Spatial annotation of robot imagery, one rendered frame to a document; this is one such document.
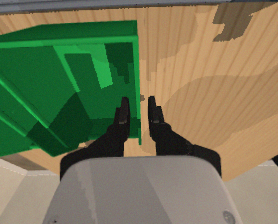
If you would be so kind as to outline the green bin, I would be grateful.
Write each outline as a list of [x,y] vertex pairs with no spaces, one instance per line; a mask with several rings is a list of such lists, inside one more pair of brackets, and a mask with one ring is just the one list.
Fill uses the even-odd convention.
[[0,157],[32,149],[56,157],[78,149],[64,147],[1,83],[0,119]]
[[65,147],[105,134],[127,97],[128,139],[142,145],[137,20],[41,24],[2,34],[0,83]]

